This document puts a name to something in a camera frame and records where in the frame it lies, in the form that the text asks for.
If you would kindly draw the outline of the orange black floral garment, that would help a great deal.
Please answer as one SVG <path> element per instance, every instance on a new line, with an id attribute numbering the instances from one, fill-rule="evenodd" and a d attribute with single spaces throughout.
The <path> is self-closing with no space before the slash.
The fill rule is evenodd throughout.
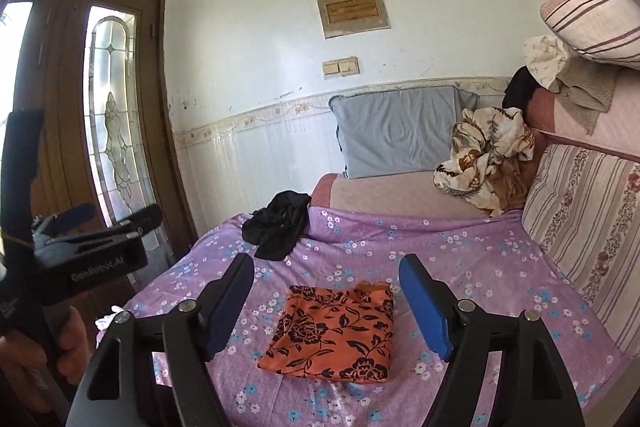
<path id="1" fill-rule="evenodd" d="M 258 369 L 282 376 L 360 385 L 390 377 L 395 296 L 386 282 L 347 289 L 288 288 Z"/>

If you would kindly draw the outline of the white crumpled cloth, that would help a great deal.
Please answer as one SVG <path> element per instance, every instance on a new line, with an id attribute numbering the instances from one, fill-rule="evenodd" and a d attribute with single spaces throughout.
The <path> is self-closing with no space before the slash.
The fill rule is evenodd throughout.
<path id="1" fill-rule="evenodd" d="M 96 321 L 94 321 L 94 324 L 96 324 L 96 329 L 99 332 L 105 332 L 114 321 L 114 318 L 117 317 L 117 315 L 122 311 L 124 311 L 124 309 L 119 306 L 111 306 L 111 312 L 109 314 L 104 315 L 104 317 L 99 317 L 98 319 L 96 319 Z"/>

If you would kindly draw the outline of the purple floral bed sheet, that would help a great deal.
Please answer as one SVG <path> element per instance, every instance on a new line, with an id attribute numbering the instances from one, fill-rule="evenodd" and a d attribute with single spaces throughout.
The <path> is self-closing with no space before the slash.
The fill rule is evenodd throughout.
<path id="1" fill-rule="evenodd" d="M 537 311 L 558 347 L 583 409 L 593 407 L 629 366 L 563 273 L 534 243 L 518 212 L 495 219 L 376 217 L 322 207 L 282 261 L 259 260 L 252 291 L 224 351 L 208 371 L 235 426 L 419 426 L 446 366 L 427 349 L 399 292 L 401 259 L 416 255 L 454 295 L 485 311 Z M 337 384 L 260 369 L 293 285 L 344 291 L 386 282 L 395 291 L 390 377 L 383 384 Z"/>

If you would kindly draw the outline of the striped floral cushion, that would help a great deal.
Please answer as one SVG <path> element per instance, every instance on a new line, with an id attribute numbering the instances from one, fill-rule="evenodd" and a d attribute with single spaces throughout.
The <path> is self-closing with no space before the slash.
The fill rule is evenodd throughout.
<path id="1" fill-rule="evenodd" d="M 597 315 L 639 354 L 639 165 L 573 145 L 542 154 L 523 227 Z"/>

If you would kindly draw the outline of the cream brown floral cloth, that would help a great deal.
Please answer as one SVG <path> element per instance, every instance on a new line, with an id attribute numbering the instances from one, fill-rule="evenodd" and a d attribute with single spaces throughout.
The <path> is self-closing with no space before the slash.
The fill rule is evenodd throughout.
<path id="1" fill-rule="evenodd" d="M 521 209 L 538 168 L 536 136 L 521 109 L 463 109 L 450 157 L 434 171 L 440 191 L 491 217 Z"/>

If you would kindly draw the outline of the black crumpled garment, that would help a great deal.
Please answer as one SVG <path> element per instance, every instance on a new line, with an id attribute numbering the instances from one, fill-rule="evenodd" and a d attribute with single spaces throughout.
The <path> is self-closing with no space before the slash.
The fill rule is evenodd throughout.
<path id="1" fill-rule="evenodd" d="M 242 225 L 242 239 L 256 247 L 256 259 L 283 261 L 292 253 L 309 223 L 310 202 L 308 194 L 284 191 L 252 213 Z"/>

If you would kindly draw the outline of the grey pillow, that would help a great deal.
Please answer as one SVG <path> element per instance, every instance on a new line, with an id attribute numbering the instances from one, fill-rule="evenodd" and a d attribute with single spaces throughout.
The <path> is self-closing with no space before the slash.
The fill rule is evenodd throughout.
<path id="1" fill-rule="evenodd" d="M 337 95 L 336 120 L 344 176 L 349 179 L 433 171 L 449 158 L 451 131 L 480 97 L 454 86 Z"/>

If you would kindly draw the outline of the wooden stained glass door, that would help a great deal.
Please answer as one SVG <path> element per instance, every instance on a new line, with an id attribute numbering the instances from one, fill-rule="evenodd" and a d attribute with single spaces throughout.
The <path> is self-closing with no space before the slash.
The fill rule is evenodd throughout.
<path id="1" fill-rule="evenodd" d="M 13 104 L 44 113 L 32 210 L 84 202 L 94 225 L 150 204 L 164 220 L 144 241 L 165 270 L 191 247 L 164 74 L 165 0 L 12 0 L 29 8 Z"/>

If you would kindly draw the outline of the black cloth on headboard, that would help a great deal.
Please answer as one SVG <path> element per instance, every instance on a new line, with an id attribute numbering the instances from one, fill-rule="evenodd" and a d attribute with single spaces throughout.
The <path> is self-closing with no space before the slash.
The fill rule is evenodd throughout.
<path id="1" fill-rule="evenodd" d="M 518 108 L 526 111 L 529 101 L 540 88 L 539 82 L 529 72 L 526 66 L 519 68 L 504 91 L 502 99 L 503 108 Z"/>

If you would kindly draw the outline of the pink quilted headboard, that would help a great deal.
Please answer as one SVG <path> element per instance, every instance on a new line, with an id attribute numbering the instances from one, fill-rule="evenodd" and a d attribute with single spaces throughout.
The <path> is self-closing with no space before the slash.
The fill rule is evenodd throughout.
<path id="1" fill-rule="evenodd" d="M 609 154 L 639 160 L 639 72 L 623 68 L 615 80 L 606 112 L 568 103 L 538 88 L 525 109 L 529 127 L 556 142 L 582 144 Z"/>

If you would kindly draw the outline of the brown knit cloth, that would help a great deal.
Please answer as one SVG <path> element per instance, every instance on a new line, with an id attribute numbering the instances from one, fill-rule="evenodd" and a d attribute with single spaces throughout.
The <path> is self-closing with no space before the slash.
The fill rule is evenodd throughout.
<path id="1" fill-rule="evenodd" d="M 620 68 L 582 57 L 571 58 L 556 76 L 549 91 L 587 134 L 593 134 L 599 116 L 608 113 L 613 102 Z"/>

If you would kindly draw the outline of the white floral cloth on headboard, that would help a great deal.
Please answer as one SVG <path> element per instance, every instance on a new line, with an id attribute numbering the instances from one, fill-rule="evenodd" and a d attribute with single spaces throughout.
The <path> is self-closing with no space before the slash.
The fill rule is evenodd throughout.
<path id="1" fill-rule="evenodd" d="M 544 89 L 551 87 L 556 76 L 575 55 L 568 44 L 555 36 L 533 36 L 523 43 L 525 66 Z"/>

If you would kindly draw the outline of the pink striped pillow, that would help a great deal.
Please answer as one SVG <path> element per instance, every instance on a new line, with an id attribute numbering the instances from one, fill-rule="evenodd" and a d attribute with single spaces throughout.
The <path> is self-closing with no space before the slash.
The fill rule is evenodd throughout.
<path id="1" fill-rule="evenodd" d="M 639 69 L 639 5 L 632 0 L 550 0 L 540 16 L 589 61 Z"/>

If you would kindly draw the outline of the beige double light switch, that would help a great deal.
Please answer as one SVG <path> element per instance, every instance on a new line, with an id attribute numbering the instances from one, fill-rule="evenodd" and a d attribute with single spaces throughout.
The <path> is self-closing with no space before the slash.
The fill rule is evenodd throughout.
<path id="1" fill-rule="evenodd" d="M 352 76 L 360 74 L 358 58 L 356 56 L 339 58 L 322 63 L 322 74 L 324 77 L 330 76 Z"/>

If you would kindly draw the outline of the beige wall plaque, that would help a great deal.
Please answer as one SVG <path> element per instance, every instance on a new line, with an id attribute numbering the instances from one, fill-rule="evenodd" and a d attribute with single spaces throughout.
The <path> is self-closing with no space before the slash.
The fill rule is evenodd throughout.
<path id="1" fill-rule="evenodd" d="M 324 38 L 390 28 L 384 0 L 317 0 Z"/>

